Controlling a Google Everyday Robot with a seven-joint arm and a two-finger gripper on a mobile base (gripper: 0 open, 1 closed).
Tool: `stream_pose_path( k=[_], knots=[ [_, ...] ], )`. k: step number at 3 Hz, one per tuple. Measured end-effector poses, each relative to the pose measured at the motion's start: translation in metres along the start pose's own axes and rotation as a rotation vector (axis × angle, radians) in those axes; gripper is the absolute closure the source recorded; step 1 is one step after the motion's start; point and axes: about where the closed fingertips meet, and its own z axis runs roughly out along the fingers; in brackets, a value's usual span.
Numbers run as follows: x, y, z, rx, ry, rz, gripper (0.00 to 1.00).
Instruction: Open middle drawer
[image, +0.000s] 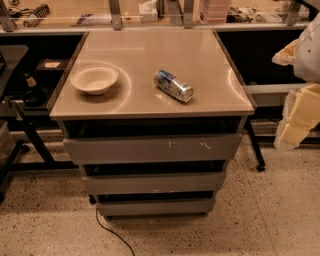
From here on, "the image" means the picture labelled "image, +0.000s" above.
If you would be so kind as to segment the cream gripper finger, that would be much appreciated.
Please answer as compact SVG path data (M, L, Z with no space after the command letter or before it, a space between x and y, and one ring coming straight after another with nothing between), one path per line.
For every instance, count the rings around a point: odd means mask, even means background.
M297 42L298 40L295 39L279 52L277 52L272 57L272 62L282 66L293 65L295 63L295 49Z

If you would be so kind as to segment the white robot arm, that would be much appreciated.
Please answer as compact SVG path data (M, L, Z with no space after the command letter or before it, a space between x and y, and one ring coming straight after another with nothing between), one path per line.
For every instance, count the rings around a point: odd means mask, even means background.
M299 90L290 90L285 99L274 146L279 151L287 151L298 147L320 123L320 15L298 39L276 53L272 62L292 65L294 75L307 82Z

